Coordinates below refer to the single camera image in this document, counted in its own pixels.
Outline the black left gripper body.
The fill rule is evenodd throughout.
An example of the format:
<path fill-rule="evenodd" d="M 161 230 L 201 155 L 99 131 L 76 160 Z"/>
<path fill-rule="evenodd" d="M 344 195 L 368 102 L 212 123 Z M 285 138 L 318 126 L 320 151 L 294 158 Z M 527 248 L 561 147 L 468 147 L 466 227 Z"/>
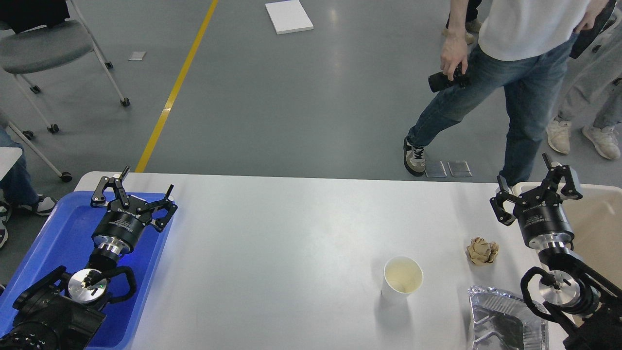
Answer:
<path fill-rule="evenodd" d="M 147 201 L 137 196 L 130 196 L 129 200 L 128 209 L 123 209 L 121 202 L 116 200 L 105 206 L 106 212 L 91 236 L 93 254 L 127 254 L 134 251 L 148 227 L 141 223 L 141 206 Z"/>

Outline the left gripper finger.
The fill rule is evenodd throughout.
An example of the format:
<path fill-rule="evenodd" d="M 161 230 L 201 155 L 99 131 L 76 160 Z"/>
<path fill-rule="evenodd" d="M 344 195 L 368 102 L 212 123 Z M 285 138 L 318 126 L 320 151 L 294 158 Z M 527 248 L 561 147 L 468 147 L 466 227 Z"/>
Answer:
<path fill-rule="evenodd" d="M 166 228 L 178 208 L 171 199 L 173 188 L 174 185 L 171 184 L 164 197 L 158 201 L 144 202 L 141 206 L 141 223 L 143 226 L 152 226 L 158 232 L 162 232 Z M 165 215 L 154 219 L 153 214 L 160 210 L 164 210 Z"/>
<path fill-rule="evenodd" d="M 131 169 L 130 166 L 126 166 L 119 177 L 106 177 L 103 176 L 100 179 L 100 182 L 96 186 L 96 189 L 93 192 L 91 197 L 91 207 L 92 208 L 102 208 L 107 206 L 108 202 L 106 201 L 106 197 L 104 196 L 105 189 L 111 188 L 115 193 L 115 200 L 121 202 L 121 206 L 123 209 L 128 209 L 130 207 L 129 195 L 127 195 L 122 181 L 126 177 L 127 173 Z"/>

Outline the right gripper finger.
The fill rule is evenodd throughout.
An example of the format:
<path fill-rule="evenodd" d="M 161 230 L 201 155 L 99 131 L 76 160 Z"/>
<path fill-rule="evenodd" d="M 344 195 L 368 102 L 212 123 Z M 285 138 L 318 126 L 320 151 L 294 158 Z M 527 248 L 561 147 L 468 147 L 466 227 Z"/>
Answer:
<path fill-rule="evenodd" d="M 502 175 L 497 175 L 496 180 L 499 188 L 495 196 L 491 197 L 489 203 L 495 213 L 496 219 L 505 226 L 510 226 L 516 220 L 516 217 L 513 213 L 506 211 L 504 203 L 509 201 L 516 204 L 519 202 L 519 197 L 513 195 L 513 191 L 509 188 L 506 179 Z"/>
<path fill-rule="evenodd" d="M 557 193 L 560 190 L 563 199 L 579 200 L 584 197 L 575 169 L 554 161 L 547 153 L 542 153 L 548 172 L 542 180 L 542 188 Z"/>

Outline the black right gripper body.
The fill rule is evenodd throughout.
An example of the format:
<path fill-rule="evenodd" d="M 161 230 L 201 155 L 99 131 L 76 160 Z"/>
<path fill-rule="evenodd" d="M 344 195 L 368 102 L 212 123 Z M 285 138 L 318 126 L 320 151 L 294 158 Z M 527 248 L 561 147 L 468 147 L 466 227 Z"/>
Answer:
<path fill-rule="evenodd" d="M 574 232 L 560 200 L 551 204 L 537 201 L 531 208 L 523 208 L 516 202 L 515 209 L 519 213 L 513 213 L 509 225 L 517 222 L 525 246 L 535 250 L 551 247 L 573 250 Z"/>

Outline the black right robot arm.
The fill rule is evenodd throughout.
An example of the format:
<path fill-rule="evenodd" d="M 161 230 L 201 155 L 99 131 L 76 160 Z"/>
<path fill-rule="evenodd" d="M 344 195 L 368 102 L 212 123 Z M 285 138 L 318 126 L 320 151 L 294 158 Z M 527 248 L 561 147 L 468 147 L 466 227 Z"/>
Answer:
<path fill-rule="evenodd" d="M 500 223 L 519 224 L 525 246 L 537 250 L 544 264 L 523 275 L 523 299 L 534 315 L 562 327 L 567 350 L 619 350 L 621 289 L 574 251 L 575 235 L 562 206 L 583 197 L 577 173 L 546 153 L 542 157 L 548 172 L 539 186 L 514 195 L 498 176 L 500 189 L 489 201 Z"/>

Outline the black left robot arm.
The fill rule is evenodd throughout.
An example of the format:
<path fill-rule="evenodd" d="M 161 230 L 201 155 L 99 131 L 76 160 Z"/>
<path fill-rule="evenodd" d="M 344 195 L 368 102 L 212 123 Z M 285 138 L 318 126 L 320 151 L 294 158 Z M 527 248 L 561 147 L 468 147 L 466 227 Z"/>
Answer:
<path fill-rule="evenodd" d="M 3 288 L 3 350 L 122 350 L 133 339 L 177 204 L 172 188 L 127 193 L 127 173 L 56 204 Z"/>

